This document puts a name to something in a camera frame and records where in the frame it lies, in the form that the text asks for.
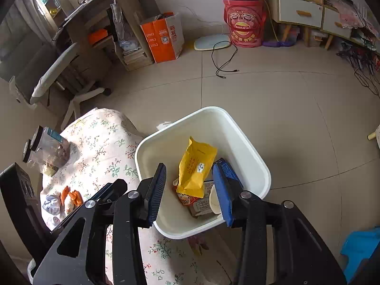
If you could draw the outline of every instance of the yellow snack package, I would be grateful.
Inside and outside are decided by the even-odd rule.
[[[208,176],[217,149],[192,137],[179,164],[177,193],[203,198],[203,181]]]

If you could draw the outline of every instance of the blue plastic stool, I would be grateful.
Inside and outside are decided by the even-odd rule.
[[[347,283],[355,275],[363,259],[369,259],[380,242],[380,227],[369,231],[354,231],[344,242],[341,250],[342,255],[348,257],[348,264],[344,269]]]

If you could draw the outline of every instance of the wooden drawer handle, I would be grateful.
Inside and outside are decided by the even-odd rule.
[[[311,13],[309,13],[309,12],[305,12],[303,10],[296,10],[296,12],[300,16],[311,17]]]

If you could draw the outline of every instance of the white drawer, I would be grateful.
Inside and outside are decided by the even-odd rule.
[[[279,0],[279,6],[280,21],[321,27],[322,6],[304,0]]]
[[[344,38],[350,38],[351,29],[343,29],[339,20],[339,13],[327,7],[324,8],[323,30],[340,35]]]

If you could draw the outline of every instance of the white trash bin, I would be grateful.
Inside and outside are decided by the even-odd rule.
[[[170,239],[184,239],[224,222],[222,214],[191,216],[172,190],[189,137],[218,149],[215,160],[227,160],[245,190],[263,199],[271,186],[268,167],[246,135],[222,108],[205,107],[145,138],[137,147],[135,161],[140,181],[152,177],[160,162],[167,177],[157,220],[157,230]]]

